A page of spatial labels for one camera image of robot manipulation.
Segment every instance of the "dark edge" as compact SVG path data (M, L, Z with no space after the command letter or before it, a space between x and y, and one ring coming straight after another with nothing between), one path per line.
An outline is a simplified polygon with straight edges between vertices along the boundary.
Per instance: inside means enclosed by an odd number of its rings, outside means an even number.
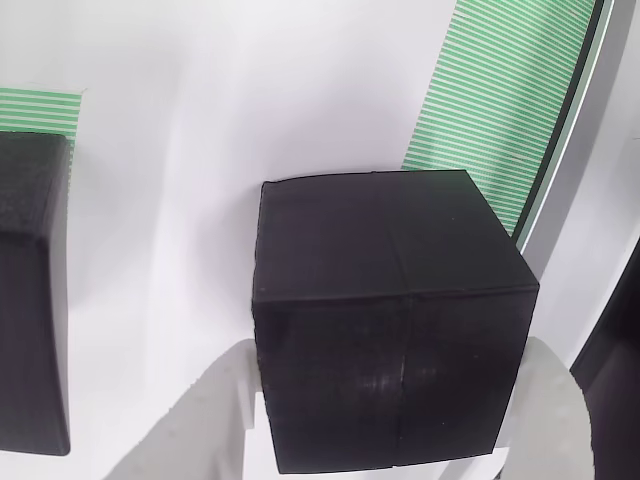
M571 366L571 374L585 393L589 391L591 384L600 373L604 361L615 347L617 340L615 336L619 335L621 331L620 311L626 306L624 300L629 296L629 285L633 281L634 274L633 267L639 259L640 242L636 244L596 326Z
M354 303L366 303L366 302L378 302L382 300L397 300L404 298L406 296L411 296L412 298L468 298L468 297L477 297L483 295L510 295L513 293L525 293L525 292L538 292L540 290L540 285L537 280L532 282L531 284L523 284L523 285L513 285L506 287L490 287L490 288L474 288L467 290L434 290L431 292L419 292L419 291L407 291L396 294L387 294L387 295L368 295L368 296L344 296L344 297L307 297L307 298L296 298L287 299L287 298L278 298L271 300L252 300L252 306L257 305L287 305L287 306L296 306L296 305L307 305L307 306L316 306L316 305L326 305L330 303L334 306L339 305L352 305Z
M400 398L398 398L398 405L396 407L396 412L395 412L396 438L395 438L395 444L394 444L394 451L391 457L393 460L392 463L394 467L403 466L400 464L400 462L398 462L398 458L399 458L398 451L400 450L400 442L402 440L402 431L403 431L402 427L404 426L402 421L403 420L402 412L404 411L405 401L407 398L407 396L405 395L406 387L405 387L404 372L405 372L405 367L407 365L407 353L409 352L411 336L413 334L413 318L411 316L411 312L413 310L414 297L412 295L409 295L407 297L406 302L407 302L406 307L401 308L402 313L406 316L407 331L406 331L404 342L403 342L402 365L400 368L400 392L398 393L398 396Z
M43 294L47 299L48 308L51 310L52 317L51 322L45 322L43 324L43 329L46 332L46 336L48 341L53 348L49 352L51 354L51 360L49 362L49 368L52 369L50 372L52 378L54 378L55 390L56 390L56 410L59 414L59 419L62 421L59 422L56 419L56 423L59 428L59 437L58 437L58 450L56 452L49 452L48 455L53 456L67 456L71 452L71 438L70 438L70 419L68 412L68 405L65 405L64 396L65 393L62 391L62 381L60 379L60 365L58 365L58 355L57 355L57 342L56 342L56 334L55 334L55 326L53 324L53 315L55 312L53 311L53 299L51 294L51 289L49 288L49 284L47 280L51 278L51 265L49 263L50 258L50 248L49 242L46 240L46 232L50 231L53 225L54 212L56 211L57 203L60 198L60 194L63 193L65 196L68 195L69 189L69 166L70 166L70 157L71 157L71 145L66 137L62 136L63 141L60 142L59 147L56 149L59 153L63 161L60 162L58 166L58 170L56 171L54 177L52 178L51 183L49 184L49 189L47 191L47 204L45 207L45 211L43 212L43 218L41 219L41 223L38 226L38 238L36 240L37 243L37 251L38 251L38 262L41 263L42 269L46 272L46 275L43 275L41 282L41 289Z
M388 173L399 173L399 174L416 174L416 173L450 173L450 172L464 172L466 174L468 174L468 172L464 169L464 168L451 168L449 170L444 170L444 169L435 169L435 170L369 170L369 171L362 171L362 172L335 172L335 173L316 173L316 174L311 174L311 175L301 175L301 176L295 176L295 177L288 177L288 178L281 178L280 180L267 180L265 182L263 182L262 184L262 188L264 190L264 186L265 185L271 185L271 184L277 184L277 183L284 183L284 182L293 182L296 180L305 180L305 179L309 179L309 178L321 178L321 177L339 177L339 176L347 176L347 175L371 175L373 173L376 174L388 174Z
M262 202L264 200L264 190L267 188L268 184L277 183L277 182L263 182L260 186L260 202L258 203L258 222L256 225L256 242L253 247L253 277L251 279L251 303L252 305L258 303L256 297L257 289L256 289L256 270L258 266L258 245L260 244L260 226L262 225Z
M569 82L567 94L564 97L564 102L562 103L560 113L558 114L558 120L556 121L555 127L553 127L553 132L551 133L549 144L547 145L547 149L545 150L544 156L542 157L540 168L538 169L536 178L533 181L533 185L531 186L531 190L529 191L527 200L524 204L524 207L522 208L522 212L520 212L520 217L518 218L516 228L511 234L511 238L514 242L518 241L518 238L522 233L524 224L527 220L527 217L529 216L529 213L531 212L531 208L533 207L533 202L538 195L538 191L540 190L540 186L542 185L544 176L547 173L547 169L549 168L549 163L551 162L553 152L558 145L558 140L560 140L560 134L562 133L565 122L567 121L567 116L569 115L571 104L573 103L576 91L578 89L578 84L580 83L582 73L584 72L587 57L589 56L589 52L591 51L591 45L593 44L596 29L598 28L598 22L600 21L603 6L604 0L596 0L593 5L591 19L589 20L589 25L587 26L587 31L585 32L584 42L582 43L582 48L580 49L580 54L578 55L578 60L576 61L576 67L573 71L573 76L571 77L571 81Z

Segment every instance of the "white background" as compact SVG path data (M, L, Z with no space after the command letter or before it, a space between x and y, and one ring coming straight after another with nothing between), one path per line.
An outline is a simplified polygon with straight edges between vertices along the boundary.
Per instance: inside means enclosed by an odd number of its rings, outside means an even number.
M252 336L260 183L398 168L453 6L0 2L0 85L86 89L69 212L72 453L0 453L3 478L101 479ZM541 279L532 333L567 364L639 233L639 31L635 18Z

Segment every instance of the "cube face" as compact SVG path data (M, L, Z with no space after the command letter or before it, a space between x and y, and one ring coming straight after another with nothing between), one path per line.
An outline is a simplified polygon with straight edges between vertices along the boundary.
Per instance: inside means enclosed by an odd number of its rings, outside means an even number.
M280 472L489 453L537 289L466 172L265 184L253 315Z
M414 299L397 465L493 451L536 291Z
M0 134L0 450L69 452L68 142Z
M393 463L407 311L401 298L254 307L282 473Z

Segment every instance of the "green and white stripes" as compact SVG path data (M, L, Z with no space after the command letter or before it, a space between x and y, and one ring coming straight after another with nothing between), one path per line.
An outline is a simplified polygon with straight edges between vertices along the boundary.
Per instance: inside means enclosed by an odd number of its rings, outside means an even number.
M80 93L0 87L0 131L65 135L75 147Z
M466 169L512 233L593 0L458 0L404 169Z

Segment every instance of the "black foam block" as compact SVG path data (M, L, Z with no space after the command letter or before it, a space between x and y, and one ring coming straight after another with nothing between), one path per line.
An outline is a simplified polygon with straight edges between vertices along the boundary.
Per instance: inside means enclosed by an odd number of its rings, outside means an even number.
M537 291L464 171L265 183L252 307L280 472L491 452Z
M66 455L69 143L0 133L0 450Z

